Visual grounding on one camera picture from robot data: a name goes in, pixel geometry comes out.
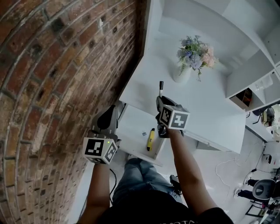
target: blue flower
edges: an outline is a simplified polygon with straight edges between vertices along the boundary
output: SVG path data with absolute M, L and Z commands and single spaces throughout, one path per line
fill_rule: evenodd
M 200 56 L 198 54 L 193 54 L 190 58 L 190 64 L 193 69 L 199 69 L 200 66 L 202 65 Z
M 190 57 L 192 54 L 193 54 L 193 53 L 192 53 L 191 51 L 186 51 L 186 52 L 185 52 L 185 56 L 186 56 L 186 57 Z
M 193 43 L 192 40 L 187 40 L 187 41 L 186 41 L 186 46 L 189 46 L 189 45 L 191 45 L 192 43 Z

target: white vase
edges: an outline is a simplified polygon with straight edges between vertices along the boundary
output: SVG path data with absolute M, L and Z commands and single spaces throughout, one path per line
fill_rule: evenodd
M 185 68 L 181 69 L 182 63 L 179 62 L 173 73 L 173 80 L 178 83 L 186 83 L 191 77 L 192 68 L 189 65 L 185 65 Z

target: brick wall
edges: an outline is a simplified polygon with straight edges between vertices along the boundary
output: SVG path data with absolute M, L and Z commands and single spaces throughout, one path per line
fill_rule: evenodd
M 0 2 L 0 220 L 63 223 L 91 115 L 143 48 L 144 0 Z

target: fiducial marker cube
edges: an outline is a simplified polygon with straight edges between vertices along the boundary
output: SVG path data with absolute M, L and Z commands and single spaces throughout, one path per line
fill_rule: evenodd
M 90 162 L 110 164 L 117 149 L 113 139 L 84 138 L 83 156 Z
M 164 105 L 160 122 L 169 129 L 184 130 L 189 119 L 189 112 L 182 107 Z

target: yellow highlighter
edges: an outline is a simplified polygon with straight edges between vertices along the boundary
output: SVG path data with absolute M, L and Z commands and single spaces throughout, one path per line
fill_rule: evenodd
M 154 139 L 154 128 L 150 131 L 150 136 L 149 136 L 149 140 L 148 140 L 148 144 L 147 144 L 148 151 L 152 150 L 153 139 Z

